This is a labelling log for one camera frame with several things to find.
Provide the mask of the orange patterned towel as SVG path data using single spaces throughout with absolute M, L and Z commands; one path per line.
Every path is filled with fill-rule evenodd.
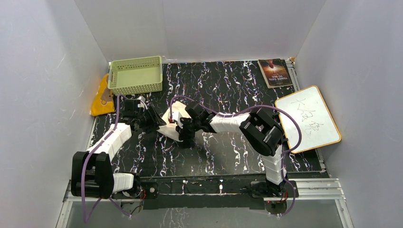
M 94 117 L 115 111 L 113 94 L 108 88 L 108 77 L 109 74 L 106 74 L 101 80 L 97 94 L 92 102 L 90 114 Z

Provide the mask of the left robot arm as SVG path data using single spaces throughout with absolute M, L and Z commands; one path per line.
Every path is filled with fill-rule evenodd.
M 76 152 L 72 159 L 71 193 L 76 197 L 107 199 L 116 193 L 138 198 L 142 192 L 136 173 L 114 172 L 111 161 L 134 131 L 159 130 L 166 123 L 145 104 L 145 98 L 126 99 L 106 134 L 86 152 Z

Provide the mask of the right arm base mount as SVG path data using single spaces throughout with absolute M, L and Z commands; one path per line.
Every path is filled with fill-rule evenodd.
M 282 181 L 279 185 L 268 180 L 252 181 L 247 189 L 254 198 L 275 198 L 284 200 L 285 198 L 292 199 L 293 197 L 299 197 L 297 184 L 293 180 L 290 180 L 289 183 Z

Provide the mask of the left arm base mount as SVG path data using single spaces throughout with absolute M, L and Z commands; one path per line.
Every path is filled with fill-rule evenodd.
M 156 199 L 158 183 L 152 181 L 137 182 L 131 189 L 112 194 L 113 199 Z

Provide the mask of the white towel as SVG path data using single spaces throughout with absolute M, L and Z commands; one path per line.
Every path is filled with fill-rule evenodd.
M 185 111 L 186 105 L 179 102 L 175 101 L 172 105 L 173 108 L 173 114 L 179 113 L 181 114 L 181 117 L 184 118 L 190 118 L 189 114 Z M 165 121 L 166 125 L 160 126 L 159 129 L 157 130 L 158 133 L 161 133 L 162 135 L 173 139 L 175 141 L 180 141 L 179 140 L 179 133 L 176 131 L 176 124 L 175 123 L 169 123 L 168 117 L 170 116 L 170 109 L 168 108 L 165 113 L 162 115 L 162 119 Z

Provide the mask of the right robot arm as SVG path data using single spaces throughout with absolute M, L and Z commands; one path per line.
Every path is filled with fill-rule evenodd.
M 284 178 L 287 172 L 282 167 L 282 144 L 284 131 L 272 116 L 261 108 L 252 108 L 242 114 L 210 112 L 192 102 L 185 107 L 188 117 L 172 112 L 169 122 L 176 124 L 179 141 L 188 140 L 198 131 L 205 133 L 239 133 L 263 159 L 268 192 L 281 196 L 287 189 Z

